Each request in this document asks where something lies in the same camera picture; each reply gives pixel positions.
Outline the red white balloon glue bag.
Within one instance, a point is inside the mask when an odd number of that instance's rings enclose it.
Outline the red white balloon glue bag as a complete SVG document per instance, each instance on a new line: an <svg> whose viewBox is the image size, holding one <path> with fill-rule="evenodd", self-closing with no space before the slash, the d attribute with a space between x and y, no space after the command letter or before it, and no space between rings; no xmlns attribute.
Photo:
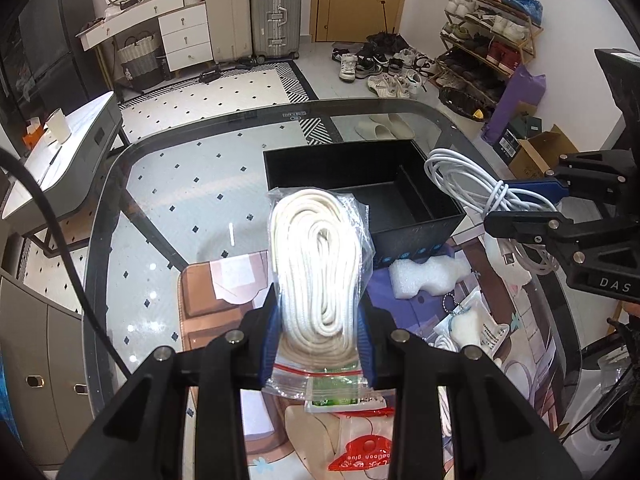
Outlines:
<svg viewBox="0 0 640 480"><path fill-rule="evenodd" d="M368 479L386 479L394 430L393 408L338 412L338 443L328 471L362 472Z"/></svg>

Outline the green white snack packet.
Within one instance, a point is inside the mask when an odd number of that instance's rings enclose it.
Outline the green white snack packet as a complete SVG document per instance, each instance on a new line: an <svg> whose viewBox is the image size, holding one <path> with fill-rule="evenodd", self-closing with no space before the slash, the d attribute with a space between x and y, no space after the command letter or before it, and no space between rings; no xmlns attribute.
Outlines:
<svg viewBox="0 0 640 480"><path fill-rule="evenodd" d="M386 408L386 400L361 375L328 375L308 379L304 402L308 413L351 413Z"/></svg>

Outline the white foam piece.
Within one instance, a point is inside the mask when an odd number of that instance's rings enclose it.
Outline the white foam piece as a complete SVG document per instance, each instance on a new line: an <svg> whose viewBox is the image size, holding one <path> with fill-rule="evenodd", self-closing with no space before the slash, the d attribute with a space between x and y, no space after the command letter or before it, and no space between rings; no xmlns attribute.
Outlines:
<svg viewBox="0 0 640 480"><path fill-rule="evenodd" d="M434 256L424 263L396 260L388 270L394 297L399 300L411 299L419 292L444 296L472 273L465 259L449 256Z"/></svg>

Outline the white plush toy keychain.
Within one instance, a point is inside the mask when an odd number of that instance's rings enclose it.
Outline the white plush toy keychain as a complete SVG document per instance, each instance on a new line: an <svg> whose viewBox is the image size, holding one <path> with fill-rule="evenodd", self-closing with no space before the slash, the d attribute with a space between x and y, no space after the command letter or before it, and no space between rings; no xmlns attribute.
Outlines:
<svg viewBox="0 0 640 480"><path fill-rule="evenodd" d="M498 323L478 286L445 318L445 334L459 348L480 347L494 358L510 334L510 325Z"/></svg>

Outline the open cardboard box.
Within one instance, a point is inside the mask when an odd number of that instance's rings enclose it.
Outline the open cardboard box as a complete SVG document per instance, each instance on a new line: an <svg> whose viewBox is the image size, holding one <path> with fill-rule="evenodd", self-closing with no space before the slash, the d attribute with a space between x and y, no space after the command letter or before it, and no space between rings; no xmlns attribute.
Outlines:
<svg viewBox="0 0 640 480"><path fill-rule="evenodd" d="M557 126L550 130L519 140L515 156L508 165L517 179L539 179L548 170L559 165L562 155L575 154L578 148Z"/></svg>

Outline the anime print desk mat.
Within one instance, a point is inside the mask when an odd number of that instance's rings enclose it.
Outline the anime print desk mat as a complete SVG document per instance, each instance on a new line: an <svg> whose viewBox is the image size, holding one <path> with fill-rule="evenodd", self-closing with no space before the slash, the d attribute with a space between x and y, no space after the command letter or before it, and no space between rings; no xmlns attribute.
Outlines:
<svg viewBox="0 0 640 480"><path fill-rule="evenodd" d="M576 479L574 460L482 348L431 347L371 304L368 243L286 240L187 266L183 353L198 359L193 474L247 479Z"/></svg>

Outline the grey cabinet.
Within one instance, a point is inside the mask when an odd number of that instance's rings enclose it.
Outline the grey cabinet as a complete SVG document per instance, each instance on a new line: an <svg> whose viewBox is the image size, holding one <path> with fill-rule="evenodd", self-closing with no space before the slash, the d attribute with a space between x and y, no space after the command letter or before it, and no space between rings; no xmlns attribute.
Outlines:
<svg viewBox="0 0 640 480"><path fill-rule="evenodd" d="M80 315L2 273L1 357L24 450L44 470L62 466L93 421Z"/></svg>

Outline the black cardboard box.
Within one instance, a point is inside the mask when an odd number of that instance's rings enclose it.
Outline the black cardboard box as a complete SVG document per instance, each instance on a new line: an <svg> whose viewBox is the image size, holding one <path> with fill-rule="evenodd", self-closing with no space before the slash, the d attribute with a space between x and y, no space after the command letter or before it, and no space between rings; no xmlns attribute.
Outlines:
<svg viewBox="0 0 640 480"><path fill-rule="evenodd" d="M264 153L268 188L322 188L350 193L369 207L374 266L436 254L464 218L427 177L426 155L413 140L296 146Z"/></svg>

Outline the wooden shoe rack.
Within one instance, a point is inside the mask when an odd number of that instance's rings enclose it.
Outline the wooden shoe rack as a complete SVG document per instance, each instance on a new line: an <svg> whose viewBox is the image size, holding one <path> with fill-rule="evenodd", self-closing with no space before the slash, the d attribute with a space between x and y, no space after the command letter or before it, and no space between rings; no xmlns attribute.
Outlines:
<svg viewBox="0 0 640 480"><path fill-rule="evenodd" d="M438 65L489 102L537 56L544 8L538 0L447 0Z"/></svg>

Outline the pair of beige slippers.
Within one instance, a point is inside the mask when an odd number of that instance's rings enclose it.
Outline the pair of beige slippers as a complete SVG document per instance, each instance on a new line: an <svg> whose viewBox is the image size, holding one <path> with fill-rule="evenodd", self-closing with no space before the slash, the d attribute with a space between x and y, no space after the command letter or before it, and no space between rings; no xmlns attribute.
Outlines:
<svg viewBox="0 0 640 480"><path fill-rule="evenodd" d="M416 133L398 114L374 114L360 120L355 131L361 139L375 140L413 140Z"/></svg>

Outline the silver aluminium suitcase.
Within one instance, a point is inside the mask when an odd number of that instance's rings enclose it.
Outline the silver aluminium suitcase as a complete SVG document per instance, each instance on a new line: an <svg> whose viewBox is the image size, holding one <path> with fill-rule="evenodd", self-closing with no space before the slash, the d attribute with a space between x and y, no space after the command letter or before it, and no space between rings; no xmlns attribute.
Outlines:
<svg viewBox="0 0 640 480"><path fill-rule="evenodd" d="M258 64L298 58L302 0L250 0L253 51Z"/></svg>

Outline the woven laundry basket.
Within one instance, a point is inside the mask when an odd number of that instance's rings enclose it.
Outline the woven laundry basket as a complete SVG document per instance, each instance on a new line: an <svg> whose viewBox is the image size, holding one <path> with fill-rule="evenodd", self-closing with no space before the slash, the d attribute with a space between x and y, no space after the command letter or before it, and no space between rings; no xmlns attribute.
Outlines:
<svg viewBox="0 0 640 480"><path fill-rule="evenodd" d="M163 45L160 36L145 32L137 37L129 36L116 56L131 88L142 92L163 81Z"/></svg>

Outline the black refrigerator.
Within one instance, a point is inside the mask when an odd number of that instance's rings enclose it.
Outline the black refrigerator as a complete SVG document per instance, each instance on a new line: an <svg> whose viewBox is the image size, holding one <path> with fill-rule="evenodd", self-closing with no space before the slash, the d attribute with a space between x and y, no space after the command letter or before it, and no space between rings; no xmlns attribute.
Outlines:
<svg viewBox="0 0 640 480"><path fill-rule="evenodd" d="M78 34L93 0L28 0L1 41L2 84L23 120L68 115L107 92L96 54Z"/></svg>

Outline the beige suitcase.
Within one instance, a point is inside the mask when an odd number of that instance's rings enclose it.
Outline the beige suitcase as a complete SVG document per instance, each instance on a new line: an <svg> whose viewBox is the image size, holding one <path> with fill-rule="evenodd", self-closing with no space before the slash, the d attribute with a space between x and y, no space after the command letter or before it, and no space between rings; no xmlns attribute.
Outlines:
<svg viewBox="0 0 640 480"><path fill-rule="evenodd" d="M205 0L209 39L216 63L253 55L250 0Z"/></svg>

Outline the white dresser desk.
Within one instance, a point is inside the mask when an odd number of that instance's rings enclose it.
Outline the white dresser desk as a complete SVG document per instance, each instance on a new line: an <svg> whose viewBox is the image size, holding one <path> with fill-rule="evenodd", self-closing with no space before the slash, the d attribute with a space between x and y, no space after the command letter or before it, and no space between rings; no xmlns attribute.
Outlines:
<svg viewBox="0 0 640 480"><path fill-rule="evenodd" d="M214 60L204 0L146 0L93 25L79 38L85 51L134 32L158 32L171 72Z"/></svg>

